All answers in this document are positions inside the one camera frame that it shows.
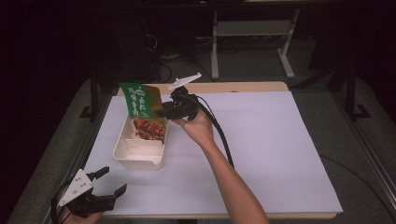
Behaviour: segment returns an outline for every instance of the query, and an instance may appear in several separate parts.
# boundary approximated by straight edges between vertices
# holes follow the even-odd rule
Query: table
[[[163,91],[163,101],[167,100],[165,85],[155,86]],[[186,87],[212,107],[228,139],[236,171],[269,218],[331,218],[343,211],[284,83],[190,83]],[[262,107],[255,105],[266,109],[258,116],[257,109]],[[124,97],[113,97],[85,166],[86,172],[110,167],[109,174],[93,182],[96,195],[107,195],[128,184],[115,209],[105,215],[227,218],[204,154],[176,124],[168,126],[161,170],[126,170],[112,158],[127,114]],[[216,133],[215,137],[222,148]]]

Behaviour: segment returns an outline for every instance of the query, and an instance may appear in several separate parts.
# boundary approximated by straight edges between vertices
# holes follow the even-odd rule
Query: forearm
[[[248,185],[228,163],[215,143],[201,146],[219,185],[221,197],[233,223],[269,223]]]

